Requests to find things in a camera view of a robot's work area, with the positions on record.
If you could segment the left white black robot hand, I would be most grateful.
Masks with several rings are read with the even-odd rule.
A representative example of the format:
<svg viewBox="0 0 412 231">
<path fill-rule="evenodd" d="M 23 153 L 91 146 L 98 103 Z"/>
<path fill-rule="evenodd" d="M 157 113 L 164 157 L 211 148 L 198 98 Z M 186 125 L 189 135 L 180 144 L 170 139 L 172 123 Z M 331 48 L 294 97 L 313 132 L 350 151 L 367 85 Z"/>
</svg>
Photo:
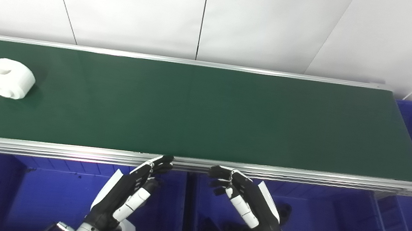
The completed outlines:
<svg viewBox="0 0 412 231">
<path fill-rule="evenodd" d="M 159 186 L 155 177 L 172 170 L 173 161 L 174 156 L 165 154 L 147 160 L 128 174 L 117 171 L 112 176 L 114 185 L 92 207 L 84 223 L 94 231 L 114 231 L 155 192 Z"/>
</svg>

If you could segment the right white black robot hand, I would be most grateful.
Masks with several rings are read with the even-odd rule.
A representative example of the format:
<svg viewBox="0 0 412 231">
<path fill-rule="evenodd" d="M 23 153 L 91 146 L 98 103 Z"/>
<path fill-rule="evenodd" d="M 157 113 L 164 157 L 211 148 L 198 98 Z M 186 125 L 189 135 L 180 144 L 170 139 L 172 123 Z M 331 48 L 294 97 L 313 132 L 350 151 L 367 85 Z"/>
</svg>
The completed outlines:
<svg viewBox="0 0 412 231">
<path fill-rule="evenodd" d="M 280 215 L 264 182 L 254 183 L 237 169 L 214 165 L 209 168 L 215 195 L 226 195 L 252 231 L 282 231 Z"/>
</svg>

